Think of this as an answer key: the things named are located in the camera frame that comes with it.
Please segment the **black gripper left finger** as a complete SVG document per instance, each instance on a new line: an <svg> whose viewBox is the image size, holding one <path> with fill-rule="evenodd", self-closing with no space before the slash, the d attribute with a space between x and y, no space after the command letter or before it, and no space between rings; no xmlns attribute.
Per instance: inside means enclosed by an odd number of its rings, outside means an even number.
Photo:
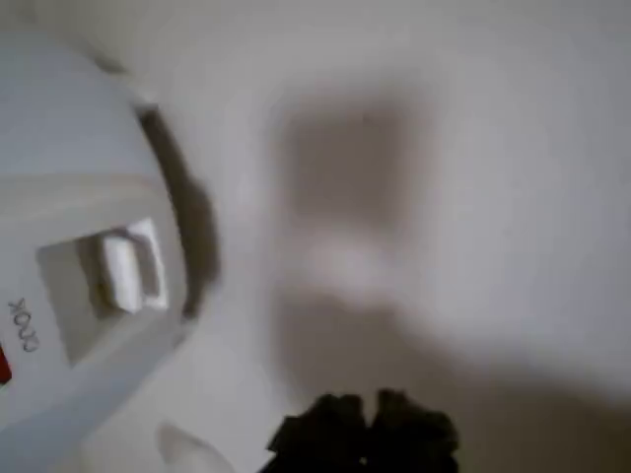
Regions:
<svg viewBox="0 0 631 473"><path fill-rule="evenodd" d="M271 437L269 472L371 472L364 403L356 394L320 396L287 416Z"/></svg>

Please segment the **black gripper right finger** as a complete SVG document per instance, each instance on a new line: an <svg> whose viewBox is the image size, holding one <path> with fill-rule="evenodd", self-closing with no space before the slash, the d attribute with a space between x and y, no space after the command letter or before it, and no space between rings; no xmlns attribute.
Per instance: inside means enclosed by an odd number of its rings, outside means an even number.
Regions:
<svg viewBox="0 0 631 473"><path fill-rule="evenodd" d="M457 472L459 437L451 418L402 390L378 392L372 423L374 472Z"/></svg>

